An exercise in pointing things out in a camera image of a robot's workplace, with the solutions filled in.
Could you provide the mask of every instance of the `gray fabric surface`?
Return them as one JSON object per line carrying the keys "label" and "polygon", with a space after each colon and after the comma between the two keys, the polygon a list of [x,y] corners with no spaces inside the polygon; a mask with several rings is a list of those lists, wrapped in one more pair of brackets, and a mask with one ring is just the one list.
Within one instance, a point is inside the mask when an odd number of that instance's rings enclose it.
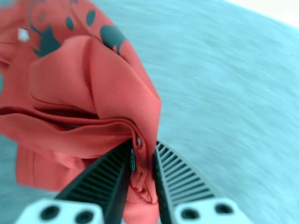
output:
{"label": "gray fabric surface", "polygon": [[[255,224],[299,223],[299,30],[219,0],[98,1],[162,100],[159,139]],[[16,185],[0,139],[0,216],[49,194]]]}

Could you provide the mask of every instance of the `red fabric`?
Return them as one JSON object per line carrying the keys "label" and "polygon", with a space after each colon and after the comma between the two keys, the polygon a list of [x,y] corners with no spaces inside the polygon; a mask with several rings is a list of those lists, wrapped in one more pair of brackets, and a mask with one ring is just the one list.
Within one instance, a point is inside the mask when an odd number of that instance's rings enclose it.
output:
{"label": "red fabric", "polygon": [[[18,28],[29,41],[18,41]],[[18,142],[19,184],[60,191],[86,160],[133,138],[137,171],[123,217],[157,223],[151,162],[161,101],[129,41],[95,5],[21,0],[1,9],[0,69],[0,133]]]}

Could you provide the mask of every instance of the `white wall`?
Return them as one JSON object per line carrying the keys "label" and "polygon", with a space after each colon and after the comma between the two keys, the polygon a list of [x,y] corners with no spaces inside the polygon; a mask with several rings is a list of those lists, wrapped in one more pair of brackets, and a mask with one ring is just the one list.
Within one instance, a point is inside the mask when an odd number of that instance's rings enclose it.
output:
{"label": "white wall", "polygon": [[227,0],[299,28],[299,0]]}

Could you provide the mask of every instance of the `red garment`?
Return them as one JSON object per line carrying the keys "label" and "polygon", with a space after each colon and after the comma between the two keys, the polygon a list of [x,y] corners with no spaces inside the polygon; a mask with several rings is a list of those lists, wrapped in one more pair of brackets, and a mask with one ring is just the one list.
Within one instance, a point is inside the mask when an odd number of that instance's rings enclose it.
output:
{"label": "red garment", "polygon": [[[29,41],[18,40],[18,28]],[[95,5],[21,0],[1,9],[0,69],[0,133],[18,142],[18,183],[60,191],[86,160],[133,138],[137,171],[123,217],[157,223],[151,162],[161,101],[129,41]]]}

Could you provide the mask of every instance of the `screw hole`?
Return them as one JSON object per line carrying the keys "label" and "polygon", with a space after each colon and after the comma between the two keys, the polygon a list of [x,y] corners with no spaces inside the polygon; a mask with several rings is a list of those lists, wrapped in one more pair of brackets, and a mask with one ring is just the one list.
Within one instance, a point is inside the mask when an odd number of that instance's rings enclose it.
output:
{"label": "screw hole", "polygon": [[231,214],[234,212],[233,209],[226,204],[216,205],[215,210],[218,214]]}
{"label": "screw hole", "polygon": [[183,219],[197,219],[199,218],[199,213],[194,209],[185,209],[182,212]]}
{"label": "screw hole", "polygon": [[76,216],[76,223],[77,224],[87,224],[90,221],[92,221],[93,219],[93,213],[90,211],[83,211],[80,212],[77,216]]}
{"label": "screw hole", "polygon": [[45,208],[41,213],[42,220],[54,219],[59,213],[59,208],[55,205]]}

